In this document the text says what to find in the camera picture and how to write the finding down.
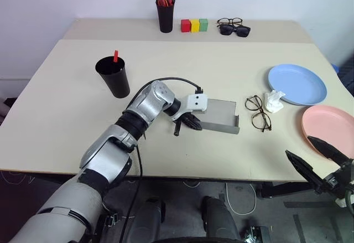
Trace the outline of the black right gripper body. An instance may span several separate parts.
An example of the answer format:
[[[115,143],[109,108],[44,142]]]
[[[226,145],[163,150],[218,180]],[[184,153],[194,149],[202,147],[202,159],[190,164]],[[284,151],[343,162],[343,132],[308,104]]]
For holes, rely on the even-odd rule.
[[[353,190],[353,159],[349,159],[335,172],[330,173],[321,180],[320,185],[315,188],[318,194],[330,193],[338,199],[344,199],[346,190]]]

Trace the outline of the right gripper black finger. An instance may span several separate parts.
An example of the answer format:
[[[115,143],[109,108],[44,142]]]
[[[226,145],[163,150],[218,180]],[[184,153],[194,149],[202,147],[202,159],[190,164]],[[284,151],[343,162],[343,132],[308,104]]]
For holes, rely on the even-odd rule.
[[[313,171],[310,164],[288,150],[285,151],[285,154],[295,170],[310,183],[313,189],[322,188],[323,180]]]
[[[313,136],[307,136],[307,139],[314,146],[314,148],[327,159],[331,159],[339,166],[348,163],[348,157],[329,143]]]

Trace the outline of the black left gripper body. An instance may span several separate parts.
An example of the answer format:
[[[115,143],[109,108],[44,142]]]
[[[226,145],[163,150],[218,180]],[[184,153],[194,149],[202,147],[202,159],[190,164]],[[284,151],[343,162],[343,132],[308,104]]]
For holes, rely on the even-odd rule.
[[[195,124],[195,116],[191,112],[186,112],[179,117],[179,120],[186,126],[193,126]]]

